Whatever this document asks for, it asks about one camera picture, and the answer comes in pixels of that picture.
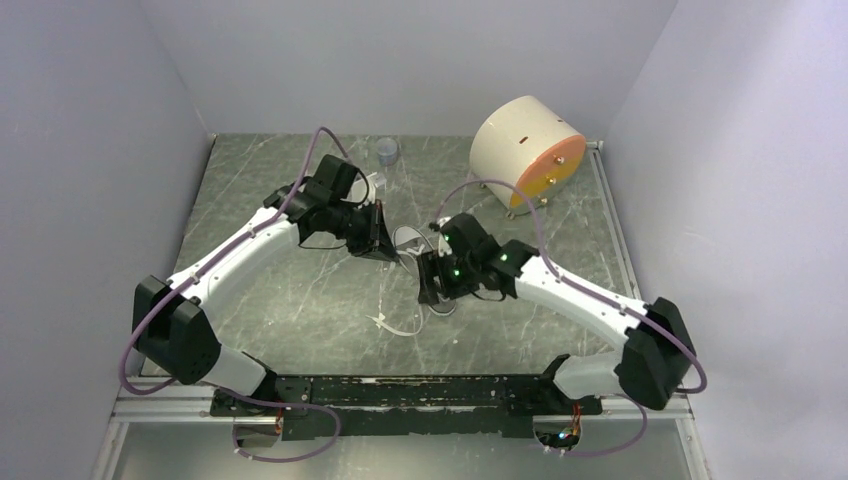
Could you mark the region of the grey canvas sneaker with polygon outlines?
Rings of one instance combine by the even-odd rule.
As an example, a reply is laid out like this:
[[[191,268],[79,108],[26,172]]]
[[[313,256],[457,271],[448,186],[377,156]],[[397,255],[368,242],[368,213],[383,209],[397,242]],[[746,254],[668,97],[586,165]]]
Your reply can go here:
[[[396,227],[391,237],[398,254],[399,264],[407,273],[419,280],[418,259],[433,250],[431,242],[420,230],[408,225]],[[447,317],[456,311],[457,305],[454,300],[441,297],[437,303],[426,304],[426,307],[435,316]]]

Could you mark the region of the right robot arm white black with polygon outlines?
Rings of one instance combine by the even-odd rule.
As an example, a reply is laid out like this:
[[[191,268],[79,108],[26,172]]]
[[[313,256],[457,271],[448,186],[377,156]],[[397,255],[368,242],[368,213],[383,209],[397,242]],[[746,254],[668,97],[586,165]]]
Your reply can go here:
[[[678,306],[663,297],[646,303],[619,295],[555,264],[525,242],[499,244],[470,214],[434,224],[436,249],[417,258],[418,301],[494,291],[563,315],[609,345],[605,354],[565,354],[545,372],[539,391],[550,413],[565,413],[585,397],[624,395],[642,407],[662,410],[680,391],[695,365],[694,345]]]

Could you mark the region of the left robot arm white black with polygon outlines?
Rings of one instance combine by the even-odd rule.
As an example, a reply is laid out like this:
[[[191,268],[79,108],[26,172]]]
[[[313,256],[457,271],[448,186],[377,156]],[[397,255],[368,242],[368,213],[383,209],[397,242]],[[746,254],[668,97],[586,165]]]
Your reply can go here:
[[[355,258],[396,260],[377,197],[382,179],[324,156],[313,174],[274,190],[244,226],[201,260],[166,280],[141,281],[134,293],[131,348],[174,381],[235,392],[237,403],[254,416],[271,411],[278,399],[276,373],[222,344],[211,320],[251,275],[315,233],[332,235]]]

